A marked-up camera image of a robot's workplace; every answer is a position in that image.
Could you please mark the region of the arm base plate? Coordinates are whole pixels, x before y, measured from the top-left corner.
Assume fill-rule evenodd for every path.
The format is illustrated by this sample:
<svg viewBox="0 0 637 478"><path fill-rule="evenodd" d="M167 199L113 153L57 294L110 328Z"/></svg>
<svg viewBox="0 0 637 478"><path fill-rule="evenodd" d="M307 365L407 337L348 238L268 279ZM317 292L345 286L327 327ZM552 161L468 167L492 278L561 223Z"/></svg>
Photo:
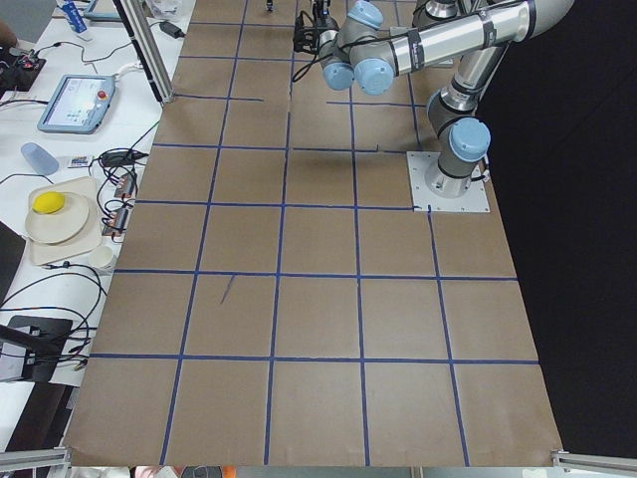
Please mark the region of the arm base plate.
<svg viewBox="0 0 637 478"><path fill-rule="evenodd" d="M480 163L465 178L452 178L439 168L436 151L406 153L412 208L418 212L489 213Z"/></svg>

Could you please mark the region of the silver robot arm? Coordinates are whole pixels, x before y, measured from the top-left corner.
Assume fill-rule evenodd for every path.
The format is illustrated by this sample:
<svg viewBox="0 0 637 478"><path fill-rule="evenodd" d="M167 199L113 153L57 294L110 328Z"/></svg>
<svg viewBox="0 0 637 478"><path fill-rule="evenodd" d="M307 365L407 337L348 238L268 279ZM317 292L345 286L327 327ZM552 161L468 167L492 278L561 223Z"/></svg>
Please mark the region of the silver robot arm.
<svg viewBox="0 0 637 478"><path fill-rule="evenodd" d="M457 61L454 76L427 106L441 152L424 174L434 194L455 199L467 192L477 163L488 152L491 133L475 111L509 44L546 32L572 6L570 1L496 1L460 14L456 1L420 1L410 28L382 37L381 11L369 1L357 1L343 25L329 16L320 20L315 44L331 89L358 85L371 96L387 92L402 75Z"/></svg>

